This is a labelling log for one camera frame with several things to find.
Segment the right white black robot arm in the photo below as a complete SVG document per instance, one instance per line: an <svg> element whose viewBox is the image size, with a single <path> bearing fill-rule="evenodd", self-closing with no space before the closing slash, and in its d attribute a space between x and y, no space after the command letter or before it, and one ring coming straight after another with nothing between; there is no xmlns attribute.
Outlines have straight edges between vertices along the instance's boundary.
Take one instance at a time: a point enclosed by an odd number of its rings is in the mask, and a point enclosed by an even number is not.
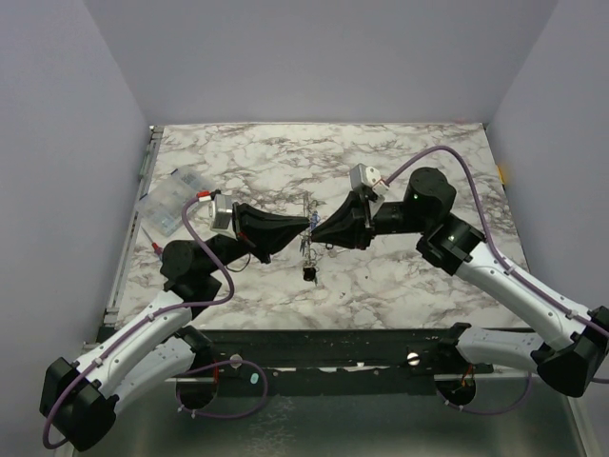
<svg viewBox="0 0 609 457"><path fill-rule="evenodd" d="M437 349L439 365L468 364L535 372L570 397L583 395L608 354L608 310L566 299L492 249L489 236L452 213L456 190L438 169L410 176L401 202L386 202L375 169L351 170L343 204L312 230L314 243L366 249L378 235L418 233L417 251L430 265L484 291L530 327L528 333L456 324Z"/></svg>

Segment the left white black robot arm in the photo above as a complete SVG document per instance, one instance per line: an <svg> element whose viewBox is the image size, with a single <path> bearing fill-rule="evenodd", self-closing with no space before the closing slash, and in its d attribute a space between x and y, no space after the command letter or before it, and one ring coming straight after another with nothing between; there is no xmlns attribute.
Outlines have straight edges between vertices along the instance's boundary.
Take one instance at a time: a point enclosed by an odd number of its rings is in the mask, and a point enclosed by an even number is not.
<svg viewBox="0 0 609 457"><path fill-rule="evenodd" d="M39 407L45 448L88 450L152 387L174 376L216 377L228 362L191 322L234 297L229 264L248 255L267 264L309 225L303 216L267 213L204 192L185 203L181 217L191 238L163 249L167 281L152 302L96 348L47 368Z"/></svg>

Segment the silver key organiser with rings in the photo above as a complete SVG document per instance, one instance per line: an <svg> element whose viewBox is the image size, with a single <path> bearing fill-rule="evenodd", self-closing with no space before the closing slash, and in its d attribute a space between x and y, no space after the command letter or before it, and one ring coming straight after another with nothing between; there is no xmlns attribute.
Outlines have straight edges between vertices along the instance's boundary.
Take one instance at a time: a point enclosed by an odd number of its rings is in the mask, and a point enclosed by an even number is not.
<svg viewBox="0 0 609 457"><path fill-rule="evenodd" d="M312 231L320 225L322 218L318 211L318 201L314 200L309 191L303 196L304 217L308 220L308 227L300 234L299 252L303 257L303 279L315 286L319 285L317 266L320 254L313 248Z"/></svg>

